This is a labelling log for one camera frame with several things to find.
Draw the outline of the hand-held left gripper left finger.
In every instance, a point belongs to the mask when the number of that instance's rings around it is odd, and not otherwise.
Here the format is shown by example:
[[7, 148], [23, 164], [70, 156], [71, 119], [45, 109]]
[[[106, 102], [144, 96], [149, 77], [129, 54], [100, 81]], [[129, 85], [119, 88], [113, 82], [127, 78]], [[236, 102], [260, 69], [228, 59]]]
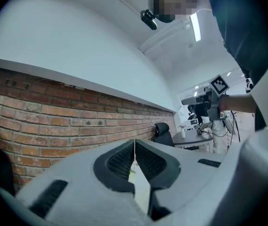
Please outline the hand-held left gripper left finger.
[[133, 161], [133, 140], [75, 153], [35, 177], [16, 198], [44, 220], [134, 220]]

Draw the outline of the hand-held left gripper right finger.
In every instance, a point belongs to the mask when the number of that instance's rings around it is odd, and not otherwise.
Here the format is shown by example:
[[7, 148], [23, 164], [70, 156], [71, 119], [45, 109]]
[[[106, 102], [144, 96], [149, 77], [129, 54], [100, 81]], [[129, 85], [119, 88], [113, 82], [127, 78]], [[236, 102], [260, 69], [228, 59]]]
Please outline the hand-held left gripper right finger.
[[150, 185], [148, 216], [157, 221], [187, 204], [214, 176], [221, 154], [135, 141], [136, 161]]

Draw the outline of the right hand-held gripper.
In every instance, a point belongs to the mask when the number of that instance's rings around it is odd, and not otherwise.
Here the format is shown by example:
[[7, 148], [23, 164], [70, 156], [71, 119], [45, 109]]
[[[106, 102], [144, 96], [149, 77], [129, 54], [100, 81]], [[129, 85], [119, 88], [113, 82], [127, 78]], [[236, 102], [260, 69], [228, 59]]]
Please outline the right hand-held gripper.
[[[207, 114], [212, 121], [224, 120], [220, 116], [219, 99], [229, 90], [229, 85], [226, 83], [224, 78], [218, 74], [212, 80], [209, 81], [208, 85], [204, 87], [204, 92], [208, 97], [211, 98], [209, 103], [210, 107], [207, 109]], [[181, 100], [182, 105], [197, 105], [206, 102], [206, 96], [188, 97]]]

